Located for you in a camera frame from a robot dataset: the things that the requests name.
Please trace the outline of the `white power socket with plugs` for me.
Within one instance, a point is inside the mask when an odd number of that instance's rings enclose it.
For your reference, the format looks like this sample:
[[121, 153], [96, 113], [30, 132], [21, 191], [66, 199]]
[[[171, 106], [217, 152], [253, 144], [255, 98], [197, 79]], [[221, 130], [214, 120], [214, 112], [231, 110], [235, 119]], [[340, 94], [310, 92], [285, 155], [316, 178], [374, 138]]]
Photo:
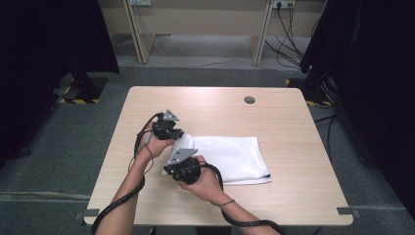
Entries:
[[296, 4], [296, 0], [273, 0], [273, 9], [290, 9]]

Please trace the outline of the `beige wooden desk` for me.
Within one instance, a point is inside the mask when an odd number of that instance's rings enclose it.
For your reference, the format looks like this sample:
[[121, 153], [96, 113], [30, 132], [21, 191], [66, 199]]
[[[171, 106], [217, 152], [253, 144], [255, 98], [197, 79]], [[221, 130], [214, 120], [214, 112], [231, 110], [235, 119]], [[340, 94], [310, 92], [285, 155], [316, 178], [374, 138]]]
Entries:
[[98, 0], [110, 33], [132, 36], [138, 62], [148, 62], [158, 34], [246, 36], [252, 62], [261, 60], [267, 36], [282, 36], [293, 17], [295, 37], [308, 37], [329, 0], [296, 0], [273, 9], [273, 0], [152, 0], [151, 7], [128, 0]]

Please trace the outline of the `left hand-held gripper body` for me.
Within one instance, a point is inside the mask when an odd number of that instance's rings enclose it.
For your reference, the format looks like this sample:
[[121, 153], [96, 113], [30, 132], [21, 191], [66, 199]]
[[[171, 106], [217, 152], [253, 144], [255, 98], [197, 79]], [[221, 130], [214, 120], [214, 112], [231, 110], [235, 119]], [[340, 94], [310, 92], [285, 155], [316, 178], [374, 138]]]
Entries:
[[179, 118], [171, 111], [166, 110], [164, 113], [156, 114], [158, 118], [157, 121], [153, 124], [153, 132], [160, 140], [173, 139], [171, 134], [173, 134], [174, 126], [179, 121]]

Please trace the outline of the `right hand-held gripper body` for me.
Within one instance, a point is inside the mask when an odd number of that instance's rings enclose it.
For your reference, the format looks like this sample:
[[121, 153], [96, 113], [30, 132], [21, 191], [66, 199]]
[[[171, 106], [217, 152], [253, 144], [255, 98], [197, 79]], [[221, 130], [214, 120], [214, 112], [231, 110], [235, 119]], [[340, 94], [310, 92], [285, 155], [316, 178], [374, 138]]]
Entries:
[[188, 185], [196, 183], [201, 176], [201, 165], [193, 158], [197, 149], [178, 148], [173, 150], [165, 166], [173, 169], [170, 175], [176, 181], [182, 181]]

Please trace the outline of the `person's left hand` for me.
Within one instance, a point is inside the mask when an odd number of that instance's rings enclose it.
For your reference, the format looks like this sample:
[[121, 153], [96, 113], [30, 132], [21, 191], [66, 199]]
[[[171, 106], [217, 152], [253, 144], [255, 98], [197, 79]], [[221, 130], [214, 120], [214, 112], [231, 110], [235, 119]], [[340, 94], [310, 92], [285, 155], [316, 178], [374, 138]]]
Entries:
[[174, 139], [160, 140], [152, 130], [145, 130], [138, 135], [138, 147], [135, 157], [139, 160], [157, 158], [167, 147], [172, 146]]

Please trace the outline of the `yellow black hazard tape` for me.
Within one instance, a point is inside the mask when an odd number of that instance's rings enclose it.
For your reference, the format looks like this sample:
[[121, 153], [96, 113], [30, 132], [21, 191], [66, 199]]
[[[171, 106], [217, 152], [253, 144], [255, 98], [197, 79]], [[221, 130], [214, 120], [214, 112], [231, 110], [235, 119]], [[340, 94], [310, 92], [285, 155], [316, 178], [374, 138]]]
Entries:
[[98, 104], [100, 99], [62, 99], [61, 104], [74, 104], [74, 105], [86, 105], [86, 104]]
[[322, 87], [306, 87], [303, 78], [288, 78], [285, 83], [288, 88], [299, 89], [307, 105], [317, 107], [331, 107], [333, 105]]

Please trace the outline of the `person's right hand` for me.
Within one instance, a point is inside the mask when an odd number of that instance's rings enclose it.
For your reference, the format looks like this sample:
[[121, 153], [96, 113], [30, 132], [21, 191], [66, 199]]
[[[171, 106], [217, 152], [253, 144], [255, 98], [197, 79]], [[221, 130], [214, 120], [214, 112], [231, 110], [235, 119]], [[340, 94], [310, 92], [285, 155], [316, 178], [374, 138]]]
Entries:
[[223, 205], [231, 200], [221, 189], [214, 171], [207, 167], [201, 169], [201, 176], [196, 183], [188, 185], [182, 181], [178, 181], [177, 184], [182, 190], [189, 191], [199, 199], [216, 206]]

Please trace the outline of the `black curtain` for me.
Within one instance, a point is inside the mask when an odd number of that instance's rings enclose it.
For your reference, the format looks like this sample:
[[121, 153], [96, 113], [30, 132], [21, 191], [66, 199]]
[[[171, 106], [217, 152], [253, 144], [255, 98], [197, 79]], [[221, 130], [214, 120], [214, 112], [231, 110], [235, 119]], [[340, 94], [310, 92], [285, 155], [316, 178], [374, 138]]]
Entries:
[[61, 79], [118, 64], [98, 0], [0, 0], [0, 167], [17, 157]]
[[415, 219], [415, 0], [326, 0], [300, 68]]

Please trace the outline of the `white printed tank top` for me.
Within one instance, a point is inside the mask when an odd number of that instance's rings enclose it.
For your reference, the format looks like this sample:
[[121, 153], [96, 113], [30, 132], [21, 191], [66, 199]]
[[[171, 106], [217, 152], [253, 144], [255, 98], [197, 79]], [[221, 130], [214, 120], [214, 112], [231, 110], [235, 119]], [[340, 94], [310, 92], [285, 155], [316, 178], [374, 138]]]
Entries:
[[271, 181], [268, 168], [255, 136], [192, 136], [185, 133], [172, 147], [197, 149], [195, 156], [203, 156], [220, 172], [224, 185], [251, 185]]

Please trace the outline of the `black metal stand base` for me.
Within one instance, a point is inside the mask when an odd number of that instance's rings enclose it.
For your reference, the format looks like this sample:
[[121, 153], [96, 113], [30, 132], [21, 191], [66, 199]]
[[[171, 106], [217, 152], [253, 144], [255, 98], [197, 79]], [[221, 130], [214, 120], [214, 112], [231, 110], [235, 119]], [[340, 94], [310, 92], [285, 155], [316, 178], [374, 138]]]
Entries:
[[108, 79], [88, 73], [72, 75], [68, 73], [58, 83], [58, 102], [62, 99], [100, 99]]

